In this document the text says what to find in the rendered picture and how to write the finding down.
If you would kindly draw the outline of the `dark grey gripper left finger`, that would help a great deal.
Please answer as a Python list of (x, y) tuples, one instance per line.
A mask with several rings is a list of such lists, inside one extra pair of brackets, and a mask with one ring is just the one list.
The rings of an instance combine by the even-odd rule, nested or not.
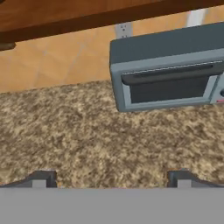
[(57, 172), (56, 171), (34, 171), (26, 178), (9, 184), (0, 185), (0, 188), (9, 187), (44, 187), (56, 188), (57, 187)]

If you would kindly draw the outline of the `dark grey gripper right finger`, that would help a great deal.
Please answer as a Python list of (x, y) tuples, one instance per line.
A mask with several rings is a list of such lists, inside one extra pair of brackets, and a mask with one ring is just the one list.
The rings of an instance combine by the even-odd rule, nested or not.
[(210, 182), (210, 181), (202, 180), (188, 170), (168, 171), (167, 172), (167, 179), (168, 179), (167, 186), (172, 187), (172, 188), (180, 188), (180, 187), (194, 187), (194, 188), (217, 187), (217, 188), (224, 188), (224, 185), (215, 184), (215, 183)]

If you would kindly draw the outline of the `grey toaster oven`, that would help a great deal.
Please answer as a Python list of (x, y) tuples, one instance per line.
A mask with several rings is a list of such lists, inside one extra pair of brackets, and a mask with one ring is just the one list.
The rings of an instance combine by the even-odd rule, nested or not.
[(115, 39), (109, 71), (120, 112), (224, 103), (224, 22)]

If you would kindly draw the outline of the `white wall power outlet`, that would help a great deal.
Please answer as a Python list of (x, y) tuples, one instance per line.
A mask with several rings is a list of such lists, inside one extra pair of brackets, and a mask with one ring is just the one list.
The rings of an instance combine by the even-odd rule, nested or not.
[(118, 39), (124, 39), (133, 35), (133, 26), (131, 22), (116, 24), (115, 35)]

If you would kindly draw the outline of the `brown wooden wall cabinet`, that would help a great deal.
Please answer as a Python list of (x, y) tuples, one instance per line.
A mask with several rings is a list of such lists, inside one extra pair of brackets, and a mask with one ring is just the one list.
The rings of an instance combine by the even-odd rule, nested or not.
[(0, 43), (223, 5), (224, 0), (0, 0)]

